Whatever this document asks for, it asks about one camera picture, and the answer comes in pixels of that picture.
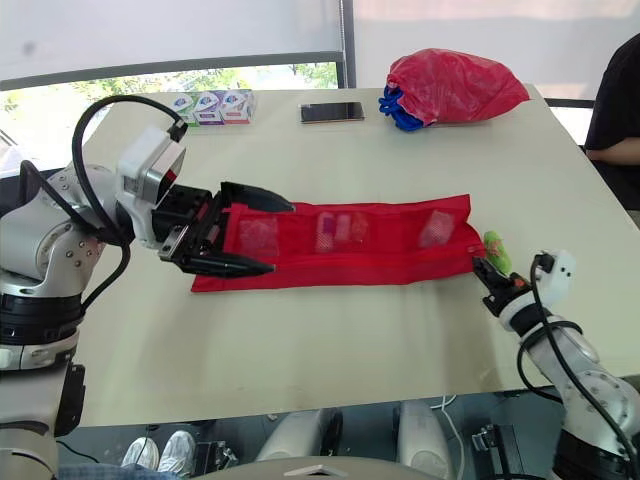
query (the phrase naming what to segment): white table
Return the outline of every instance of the white table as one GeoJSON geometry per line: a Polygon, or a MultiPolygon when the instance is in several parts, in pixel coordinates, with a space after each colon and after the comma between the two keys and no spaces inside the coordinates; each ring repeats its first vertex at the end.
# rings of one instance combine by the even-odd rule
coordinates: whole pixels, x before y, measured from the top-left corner
{"type": "MultiPolygon", "coordinates": [[[[494,120],[414,134],[378,113],[378,90],[257,92],[252,125],[187,134],[179,182],[216,191],[230,180],[310,203],[471,193],[471,224],[500,232],[523,275],[539,249],[575,255],[575,282],[555,311],[583,326],[614,374],[639,373],[640,233],[530,92],[534,100],[494,120]],[[298,121],[301,103],[348,100],[363,103],[364,122],[298,121]]],[[[86,161],[113,168],[149,123],[169,120],[144,106],[114,106],[87,142],[86,161]]],[[[116,248],[107,249],[92,287],[118,258],[116,248]]],[[[83,425],[522,387],[517,338],[485,310],[485,291],[471,274],[397,287],[217,294],[191,294],[191,282],[155,252],[133,246],[129,269],[81,326],[83,425]]]]}

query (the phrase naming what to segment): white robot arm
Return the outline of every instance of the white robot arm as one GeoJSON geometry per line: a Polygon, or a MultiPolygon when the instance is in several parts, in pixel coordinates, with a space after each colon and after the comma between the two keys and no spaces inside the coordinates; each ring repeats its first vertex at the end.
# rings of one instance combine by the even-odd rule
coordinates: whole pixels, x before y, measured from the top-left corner
{"type": "Polygon", "coordinates": [[[600,364],[578,325],[549,311],[568,291],[573,257],[564,251],[536,255],[531,283],[517,273],[501,275],[483,258],[474,259],[474,272],[489,289],[484,304],[520,336],[521,350],[556,387],[566,409],[549,478],[638,478],[632,439],[640,432],[640,394],[600,364]]]}
{"type": "Polygon", "coordinates": [[[124,272],[137,238],[160,260],[187,273],[261,275],[272,265],[222,252],[224,208],[232,202],[268,211],[293,205],[266,190],[223,182],[209,191],[175,184],[185,149],[180,117],[148,98],[115,96],[92,105],[74,133],[73,165],[45,180],[30,162],[21,167],[19,205],[0,218],[0,478],[51,479],[57,470],[54,435],[77,426],[84,368],[72,358],[78,325],[91,302],[124,272]],[[170,115],[168,131],[149,127],[114,174],[85,167],[82,134],[91,116],[119,101],[170,115]],[[26,201],[27,175],[40,182],[26,201]],[[106,244],[122,249],[116,270],[83,299],[106,244]]]}

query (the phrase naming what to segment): blue cloth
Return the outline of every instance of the blue cloth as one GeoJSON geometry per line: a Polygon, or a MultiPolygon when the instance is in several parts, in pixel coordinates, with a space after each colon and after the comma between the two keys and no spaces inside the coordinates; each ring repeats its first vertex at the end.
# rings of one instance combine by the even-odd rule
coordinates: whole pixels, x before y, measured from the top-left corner
{"type": "Polygon", "coordinates": [[[175,480],[175,473],[154,472],[140,465],[108,465],[88,463],[62,465],[58,470],[58,480],[175,480]]]}
{"type": "Polygon", "coordinates": [[[424,122],[413,115],[409,115],[404,108],[398,105],[398,99],[402,95],[403,92],[399,88],[391,90],[389,87],[384,87],[384,97],[378,99],[380,111],[387,117],[391,115],[396,121],[396,127],[402,130],[413,132],[421,129],[424,127],[424,122]]]}

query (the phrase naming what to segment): sneaker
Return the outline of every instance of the sneaker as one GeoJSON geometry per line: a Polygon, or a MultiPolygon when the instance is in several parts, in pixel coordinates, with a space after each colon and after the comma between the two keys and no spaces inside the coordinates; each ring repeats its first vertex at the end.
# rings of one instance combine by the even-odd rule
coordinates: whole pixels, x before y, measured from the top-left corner
{"type": "Polygon", "coordinates": [[[171,435],[160,457],[159,472],[171,472],[180,477],[193,473],[196,441],[189,432],[178,430],[171,435]]]}
{"type": "Polygon", "coordinates": [[[149,470],[158,468],[158,446],[149,437],[140,437],[131,445],[122,459],[122,466],[136,463],[149,470]]]}

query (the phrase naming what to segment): person's arm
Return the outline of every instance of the person's arm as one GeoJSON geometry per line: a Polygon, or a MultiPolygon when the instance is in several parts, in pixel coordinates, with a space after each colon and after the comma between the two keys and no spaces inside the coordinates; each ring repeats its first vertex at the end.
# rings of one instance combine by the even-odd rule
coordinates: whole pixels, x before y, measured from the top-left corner
{"type": "Polygon", "coordinates": [[[640,165],[640,137],[627,137],[602,150],[587,150],[587,157],[613,165],[640,165]]]}

